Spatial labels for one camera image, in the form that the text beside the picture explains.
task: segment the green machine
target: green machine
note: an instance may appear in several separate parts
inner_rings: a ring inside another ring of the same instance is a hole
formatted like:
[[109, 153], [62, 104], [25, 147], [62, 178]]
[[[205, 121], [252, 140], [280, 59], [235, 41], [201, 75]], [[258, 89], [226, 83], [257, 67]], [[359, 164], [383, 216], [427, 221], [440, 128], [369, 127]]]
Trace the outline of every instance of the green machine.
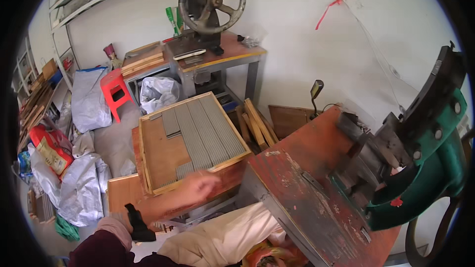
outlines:
[[441, 48], [432, 72], [407, 110], [389, 113], [375, 133], [358, 126], [358, 117], [342, 113], [338, 128], [354, 144], [332, 182], [368, 227], [383, 230], [410, 222], [406, 254], [413, 266], [424, 266], [434, 255], [416, 250], [417, 217], [437, 199], [451, 204], [437, 233], [431, 254], [438, 252], [459, 202], [467, 175], [466, 158], [457, 131], [467, 103], [460, 92], [465, 71], [453, 44]]

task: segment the red ribbon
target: red ribbon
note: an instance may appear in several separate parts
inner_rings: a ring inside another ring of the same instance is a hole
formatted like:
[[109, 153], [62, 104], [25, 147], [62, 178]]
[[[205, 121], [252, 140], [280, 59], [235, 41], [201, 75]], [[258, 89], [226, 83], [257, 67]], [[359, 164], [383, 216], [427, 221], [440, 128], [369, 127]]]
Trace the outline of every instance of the red ribbon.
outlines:
[[324, 19], [326, 13], [328, 12], [328, 9], [330, 8], [330, 6], [333, 6], [333, 5], [335, 5], [335, 4], [340, 5], [340, 4], [342, 3], [342, 1], [343, 1], [343, 0], [335, 0], [335, 1], [333, 1], [332, 3], [330, 3], [330, 4], [327, 6], [327, 8], [325, 9], [324, 14], [322, 15], [322, 17], [321, 17], [320, 20], [318, 21], [317, 27], [315, 27], [315, 30], [318, 30], [318, 27], [320, 26], [320, 23], [323, 21], [323, 19]]

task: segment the sleeve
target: sleeve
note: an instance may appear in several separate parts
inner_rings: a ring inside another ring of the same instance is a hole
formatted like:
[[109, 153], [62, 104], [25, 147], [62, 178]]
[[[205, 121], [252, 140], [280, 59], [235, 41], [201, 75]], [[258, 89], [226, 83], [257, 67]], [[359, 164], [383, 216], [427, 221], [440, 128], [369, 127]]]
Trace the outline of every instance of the sleeve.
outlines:
[[69, 266], [130, 266], [134, 263], [132, 238], [127, 228], [118, 220], [105, 217], [97, 229], [73, 252], [69, 253]]

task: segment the red bag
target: red bag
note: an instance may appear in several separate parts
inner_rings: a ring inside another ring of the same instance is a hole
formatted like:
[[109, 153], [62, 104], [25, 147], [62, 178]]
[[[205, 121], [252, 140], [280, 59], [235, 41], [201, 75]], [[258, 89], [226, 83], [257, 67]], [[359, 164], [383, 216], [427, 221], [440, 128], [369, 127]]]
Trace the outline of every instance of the red bag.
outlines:
[[47, 131], [43, 125], [33, 127], [29, 132], [31, 141], [46, 163], [62, 178], [66, 168], [73, 163], [73, 146], [66, 136], [59, 130]]

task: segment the red plastic stool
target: red plastic stool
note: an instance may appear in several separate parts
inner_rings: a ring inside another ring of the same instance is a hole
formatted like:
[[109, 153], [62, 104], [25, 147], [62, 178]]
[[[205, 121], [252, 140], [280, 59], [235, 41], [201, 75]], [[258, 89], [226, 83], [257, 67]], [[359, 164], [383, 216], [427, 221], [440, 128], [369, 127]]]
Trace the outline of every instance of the red plastic stool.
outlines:
[[[109, 105], [109, 108], [111, 109], [112, 115], [116, 118], [116, 121], [120, 123], [119, 115], [117, 115], [117, 109], [119, 106], [126, 103], [128, 100], [134, 103], [127, 87], [125, 86], [120, 68], [112, 70], [101, 79], [101, 89], [104, 93], [105, 102], [107, 102], [107, 105]], [[119, 98], [117, 101], [114, 101], [112, 95], [120, 90], [123, 91], [124, 96]]]

